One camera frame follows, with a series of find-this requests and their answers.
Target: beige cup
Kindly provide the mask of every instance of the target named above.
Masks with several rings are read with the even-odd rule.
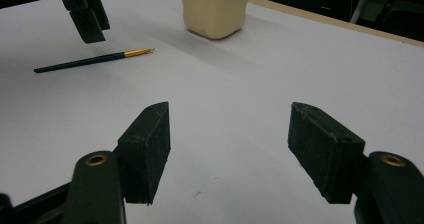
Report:
[[[239,30],[246,20],[247,0],[182,0],[184,23],[191,31],[220,39]]]

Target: gold ferrule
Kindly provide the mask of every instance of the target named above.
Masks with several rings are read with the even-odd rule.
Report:
[[[133,57],[133,56],[139,56],[146,53],[151,52],[153,49],[145,48],[145,49],[135,49],[124,52],[125,57]]]

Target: white table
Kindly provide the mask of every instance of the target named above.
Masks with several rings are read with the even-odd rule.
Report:
[[[84,44],[61,0],[0,10],[0,192],[14,205],[70,181],[82,156],[113,150],[147,106],[170,105],[171,146],[135,223],[355,223],[329,205],[287,145],[290,105],[329,113],[423,171],[424,51],[248,4],[220,41],[186,30],[181,0],[102,0],[111,30]],[[127,49],[155,53],[35,74]]]

